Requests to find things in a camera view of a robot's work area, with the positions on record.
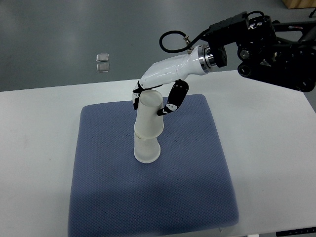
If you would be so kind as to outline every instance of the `white table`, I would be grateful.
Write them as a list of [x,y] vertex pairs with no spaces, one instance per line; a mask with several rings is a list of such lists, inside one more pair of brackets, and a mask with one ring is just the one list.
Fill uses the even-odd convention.
[[[0,92],[1,236],[67,236],[81,109],[131,100],[136,82]],[[241,236],[314,226],[316,114],[304,94],[242,78],[237,71],[190,76],[187,82],[190,94],[206,96],[213,113],[239,223],[221,233],[214,229],[181,236]],[[167,96],[171,86],[157,90]]]

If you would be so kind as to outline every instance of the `blue mat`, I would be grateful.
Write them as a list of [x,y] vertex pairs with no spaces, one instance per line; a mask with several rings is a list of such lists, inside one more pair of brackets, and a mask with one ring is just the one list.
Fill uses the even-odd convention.
[[83,108],[68,236],[159,236],[236,224],[235,193],[205,97],[189,95],[164,117],[161,155],[150,164],[134,157],[135,119],[131,101]]

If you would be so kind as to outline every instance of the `robotic arm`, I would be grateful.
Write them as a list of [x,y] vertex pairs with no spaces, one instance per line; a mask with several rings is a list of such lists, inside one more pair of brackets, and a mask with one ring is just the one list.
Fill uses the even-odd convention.
[[[261,16],[249,19],[249,15]],[[280,31],[301,31],[302,37],[289,41],[276,37]],[[187,46],[182,49],[166,49],[162,40],[170,34],[181,34]],[[208,45],[192,46],[203,40]],[[163,84],[175,82],[165,107],[157,112],[162,116],[177,110],[183,102],[189,86],[185,79],[190,74],[205,75],[213,67],[227,65],[224,46],[236,42],[238,66],[241,76],[279,85],[303,92],[313,90],[316,84],[314,67],[316,62],[316,22],[285,23],[271,22],[269,16],[260,11],[243,12],[232,18],[211,25],[201,32],[192,42],[180,31],[163,34],[159,39],[161,48],[169,53],[188,51],[188,54],[175,56],[154,63],[141,77],[133,90],[134,109],[142,91]]]

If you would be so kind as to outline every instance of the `cardboard box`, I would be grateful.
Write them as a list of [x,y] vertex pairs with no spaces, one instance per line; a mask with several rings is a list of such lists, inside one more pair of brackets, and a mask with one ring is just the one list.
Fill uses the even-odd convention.
[[316,0],[282,0],[288,9],[316,7]]

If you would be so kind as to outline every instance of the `white paper cup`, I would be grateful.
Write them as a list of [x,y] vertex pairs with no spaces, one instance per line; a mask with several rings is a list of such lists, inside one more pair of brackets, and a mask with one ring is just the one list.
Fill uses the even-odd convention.
[[157,111],[163,108],[162,95],[156,90],[140,94],[134,130],[141,139],[153,139],[163,131],[163,116]]
[[134,133],[134,155],[142,163],[154,162],[160,156],[157,138],[141,139]]

